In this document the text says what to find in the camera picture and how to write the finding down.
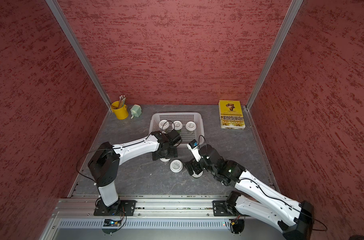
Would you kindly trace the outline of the yogurt cup green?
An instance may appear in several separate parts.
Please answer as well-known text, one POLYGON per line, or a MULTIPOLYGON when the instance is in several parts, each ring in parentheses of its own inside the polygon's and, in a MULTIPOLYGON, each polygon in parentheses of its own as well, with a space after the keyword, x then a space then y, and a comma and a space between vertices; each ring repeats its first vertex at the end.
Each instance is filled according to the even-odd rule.
POLYGON ((193 174, 192 176, 194 178, 200 178, 203 175, 204 171, 201 168, 198 169, 193 169, 193 174))

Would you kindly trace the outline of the white perforated plastic basket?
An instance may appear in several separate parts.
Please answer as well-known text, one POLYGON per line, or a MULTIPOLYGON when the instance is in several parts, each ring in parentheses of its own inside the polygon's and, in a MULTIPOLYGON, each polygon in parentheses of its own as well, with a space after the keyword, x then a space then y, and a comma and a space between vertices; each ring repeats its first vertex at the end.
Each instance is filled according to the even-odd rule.
POLYGON ((157 113, 152 116, 149 133, 154 131, 169 133, 173 129, 177 130, 182 138, 179 147, 185 146, 192 140, 200 140, 200 144, 204 143, 204 125, 199 113, 157 113))

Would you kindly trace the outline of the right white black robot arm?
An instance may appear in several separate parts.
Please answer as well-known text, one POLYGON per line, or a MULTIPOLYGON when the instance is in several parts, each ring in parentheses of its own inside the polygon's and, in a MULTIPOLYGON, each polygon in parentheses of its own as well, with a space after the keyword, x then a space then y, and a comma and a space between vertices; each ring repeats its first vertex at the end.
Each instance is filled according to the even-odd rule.
POLYGON ((310 239, 315 222, 311 203, 280 194, 242 165, 225 160, 210 145, 200 147, 192 141, 187 147, 194 156, 185 163, 191 176, 199 178, 207 171, 218 182, 236 189, 225 202, 228 213, 258 219, 276 228, 286 240, 310 239))

